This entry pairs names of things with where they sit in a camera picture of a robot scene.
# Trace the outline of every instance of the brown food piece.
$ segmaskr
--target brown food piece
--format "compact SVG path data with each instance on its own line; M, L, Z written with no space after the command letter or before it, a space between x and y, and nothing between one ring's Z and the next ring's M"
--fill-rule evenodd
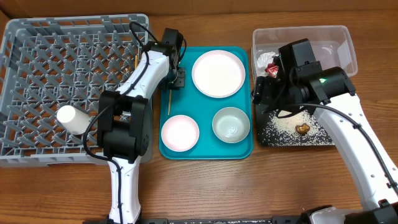
M306 123L303 123L303 125L297 125L296 126L296 132L301 134L301 135L305 135L307 132L309 132L310 130L310 126L307 125Z

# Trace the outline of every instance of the wood grain surface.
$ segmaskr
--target wood grain surface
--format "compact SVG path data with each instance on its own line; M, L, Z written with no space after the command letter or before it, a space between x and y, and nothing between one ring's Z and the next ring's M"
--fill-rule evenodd
M235 45L250 55L252 33L266 27L345 25L358 74L352 78L375 133L398 163L398 11L286 12L150 17L157 37L178 29L189 46ZM241 161L171 161L159 144L155 101L153 159L140 167L144 218L261 218L296 215L324 204L361 208L335 147L259 147ZM81 223L111 206L108 166L0 168L0 223Z
M96 16L144 13L150 16L231 13L397 10L396 0L3 0L0 9L10 18Z

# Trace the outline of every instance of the food scrap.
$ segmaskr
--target food scrap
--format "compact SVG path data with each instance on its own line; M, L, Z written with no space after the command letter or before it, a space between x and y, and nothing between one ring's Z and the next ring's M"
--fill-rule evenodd
M267 68L266 68L266 72L268 73L268 75L270 75L271 77L276 78L276 75L278 74L278 66L270 63L268 64Z
M296 126L296 132L305 135L309 132L310 126L308 126L306 123L303 123L303 125L297 125Z

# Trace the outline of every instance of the white plate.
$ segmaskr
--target white plate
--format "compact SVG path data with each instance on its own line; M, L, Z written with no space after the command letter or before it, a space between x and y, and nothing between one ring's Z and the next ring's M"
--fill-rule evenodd
M198 142L199 127L192 118L176 115L164 123L161 136L167 148L175 152L184 152Z
M213 98L235 94L242 87L245 76L242 61L225 50L204 53L192 68L192 79L196 88Z
M249 134L250 120L242 110L227 107L214 115L212 127L216 136L223 142L237 143Z

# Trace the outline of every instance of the pink bowl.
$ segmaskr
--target pink bowl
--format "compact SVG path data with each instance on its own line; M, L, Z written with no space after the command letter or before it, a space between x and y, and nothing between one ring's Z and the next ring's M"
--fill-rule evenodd
M192 118L176 115L164 123L161 136L167 148L175 152L184 152L198 142L199 127Z

